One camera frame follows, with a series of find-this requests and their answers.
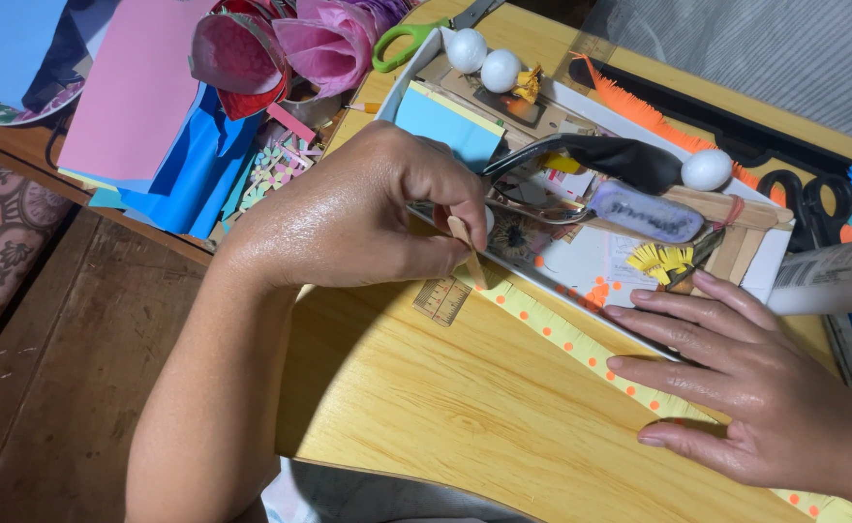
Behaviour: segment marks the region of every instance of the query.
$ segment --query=hand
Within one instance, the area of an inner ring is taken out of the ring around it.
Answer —
[[[446,145],[377,121],[250,208],[217,256],[271,287],[444,277],[471,251],[444,235],[410,234],[407,202],[438,204],[433,218],[445,231],[449,213],[464,220],[483,250],[484,192]]]
[[[852,391],[782,333],[775,317],[735,285],[698,271],[694,281],[718,302],[634,291],[615,306],[619,325],[674,347],[699,369],[615,356],[619,376],[733,418],[722,439],[660,422],[639,433],[747,485],[852,497]]]

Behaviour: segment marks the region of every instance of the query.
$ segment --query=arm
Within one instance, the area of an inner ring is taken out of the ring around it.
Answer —
[[[640,443],[664,446],[747,485],[852,502],[852,391],[795,346],[745,291],[702,271],[694,281],[718,302],[635,291],[640,310],[608,306],[605,313],[705,369],[622,356],[607,366],[733,422],[726,438],[655,423],[640,431]]]
[[[448,275],[469,248],[410,235],[405,204],[442,204],[439,226],[455,215],[483,248],[483,192],[447,148],[376,123],[249,209],[224,238],[142,410],[130,523],[221,523],[252,505],[277,474],[277,402],[300,286]]]

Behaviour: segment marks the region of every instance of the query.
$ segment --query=white glue bottle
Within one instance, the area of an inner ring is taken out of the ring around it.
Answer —
[[[852,313],[852,242],[785,256],[768,307],[777,315]]]

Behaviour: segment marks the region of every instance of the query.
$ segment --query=scissors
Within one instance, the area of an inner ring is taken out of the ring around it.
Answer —
[[[481,18],[484,18],[489,12],[503,5],[505,0],[475,0],[473,4],[461,12],[458,16],[452,19],[442,18],[432,23],[402,23],[396,25],[387,32],[374,44],[371,50],[371,65],[375,71],[379,73],[389,73],[401,65],[409,62],[413,55],[417,53],[429,33],[437,27],[448,27],[449,29],[468,29],[474,27]],[[384,56],[384,50],[393,41],[403,34],[413,36],[413,43],[400,51],[393,58],[384,61],[379,57]]]
[[[816,248],[838,245],[839,230],[852,216],[852,184],[841,176],[817,176],[808,184],[801,183],[796,173],[787,169],[773,170],[761,178],[758,192],[771,196],[775,183],[784,187],[788,208],[794,211],[794,232],[788,243],[788,252],[804,252]],[[832,214],[823,207],[820,191],[827,187],[836,197],[836,211]]]

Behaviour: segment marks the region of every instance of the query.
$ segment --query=green scissors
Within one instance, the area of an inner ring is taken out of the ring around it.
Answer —
[[[462,11],[461,14],[452,19],[442,18],[432,23],[402,23],[400,25],[396,25],[391,29],[388,29],[384,36],[382,36],[380,40],[374,44],[374,48],[371,51],[371,65],[374,66],[375,71],[380,73],[389,73],[390,71],[393,71],[401,65],[409,62],[409,60],[413,58],[413,55],[417,54],[417,50],[420,49],[420,46],[423,45],[423,42],[426,41],[426,37],[429,36],[429,33],[432,32],[433,29],[437,27],[448,27],[449,29],[458,30],[474,27],[479,21],[481,21],[481,18],[484,18],[489,12],[500,7],[504,1],[505,0],[476,0],[473,4],[468,6],[467,9]],[[390,60],[386,62],[382,60],[380,57],[384,56],[384,50],[386,47],[403,34],[413,36],[413,43],[397,53],[396,56]]]

